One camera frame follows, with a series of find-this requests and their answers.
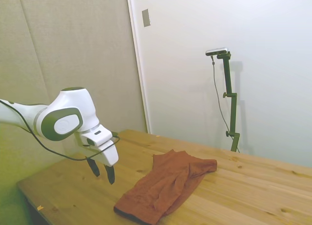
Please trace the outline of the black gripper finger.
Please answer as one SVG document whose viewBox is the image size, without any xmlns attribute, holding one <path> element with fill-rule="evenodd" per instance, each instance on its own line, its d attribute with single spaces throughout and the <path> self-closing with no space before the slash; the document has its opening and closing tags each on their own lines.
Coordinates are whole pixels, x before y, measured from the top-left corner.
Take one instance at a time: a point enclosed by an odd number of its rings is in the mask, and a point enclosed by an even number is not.
<svg viewBox="0 0 312 225">
<path fill-rule="evenodd" d="M 114 166 L 108 166 L 104 165 L 106 173 L 107 173 L 107 178 L 109 183 L 112 185 L 115 182 L 115 169 Z"/>
<path fill-rule="evenodd" d="M 87 159 L 87 163 L 90 167 L 90 169 L 92 170 L 93 174 L 96 176 L 96 177 L 99 177 L 100 176 L 100 171 L 99 171 L 99 168 L 95 162 L 95 160 L 93 159 Z"/>
</svg>

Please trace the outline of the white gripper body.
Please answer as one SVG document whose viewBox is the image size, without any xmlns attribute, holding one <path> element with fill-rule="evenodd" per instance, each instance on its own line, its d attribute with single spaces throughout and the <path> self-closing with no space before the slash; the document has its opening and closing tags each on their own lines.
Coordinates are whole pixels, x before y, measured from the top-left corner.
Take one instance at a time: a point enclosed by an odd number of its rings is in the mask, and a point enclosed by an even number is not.
<svg viewBox="0 0 312 225">
<path fill-rule="evenodd" d="M 108 140 L 98 147 L 84 147 L 84 154 L 87 157 L 96 154 L 96 156 L 92 157 L 92 159 L 109 167 L 113 166 L 118 161 L 117 149 L 112 140 Z"/>
</svg>

